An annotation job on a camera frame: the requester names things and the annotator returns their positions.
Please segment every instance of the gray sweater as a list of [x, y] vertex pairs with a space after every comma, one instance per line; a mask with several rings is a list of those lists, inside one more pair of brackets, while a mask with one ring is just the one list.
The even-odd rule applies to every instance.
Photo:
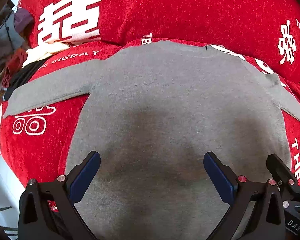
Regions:
[[265, 182], [291, 167], [281, 109], [300, 105], [276, 74], [208, 46], [160, 41], [60, 69], [16, 89], [4, 116], [89, 93], [66, 173], [91, 151], [101, 168], [76, 207], [99, 239], [205, 239], [226, 212], [202, 159]]

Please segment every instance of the blue gripper pad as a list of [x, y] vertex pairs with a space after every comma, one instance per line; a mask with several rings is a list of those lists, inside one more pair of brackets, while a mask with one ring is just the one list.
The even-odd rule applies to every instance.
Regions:
[[69, 200], [72, 204], [81, 201], [95, 174], [100, 168], [100, 154], [92, 151], [89, 155], [87, 156], [87, 158], [90, 157], [90, 159], [85, 163], [83, 167], [80, 167], [82, 168], [81, 171], [70, 185]]
[[208, 152], [204, 155], [203, 166], [207, 174], [209, 175], [214, 187], [218, 191], [222, 201], [224, 203], [232, 205], [234, 203], [237, 185], [233, 185], [226, 177], [225, 173], [222, 171], [224, 170], [225, 166], [213, 152]]

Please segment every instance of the white floor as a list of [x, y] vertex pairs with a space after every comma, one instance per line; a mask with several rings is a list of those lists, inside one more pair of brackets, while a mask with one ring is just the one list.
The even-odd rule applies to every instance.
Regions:
[[25, 188], [0, 155], [0, 208], [12, 206], [0, 212], [1, 226], [18, 227], [19, 199], [24, 190]]

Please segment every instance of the white cloth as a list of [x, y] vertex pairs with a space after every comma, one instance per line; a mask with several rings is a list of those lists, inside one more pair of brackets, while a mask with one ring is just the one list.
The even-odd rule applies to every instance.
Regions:
[[60, 41], [57, 41], [53, 44], [42, 43], [39, 46], [28, 49], [26, 53], [28, 54], [27, 60], [22, 64], [22, 67], [28, 65], [29, 63], [45, 59], [50, 57], [60, 51], [66, 50], [69, 48], [69, 45], [64, 44]]

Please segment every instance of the purple cloth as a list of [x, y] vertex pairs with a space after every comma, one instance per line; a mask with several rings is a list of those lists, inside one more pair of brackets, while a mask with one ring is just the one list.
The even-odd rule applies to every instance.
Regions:
[[32, 15], [26, 9], [19, 8], [14, 14], [14, 28], [16, 32], [21, 33], [32, 21]]

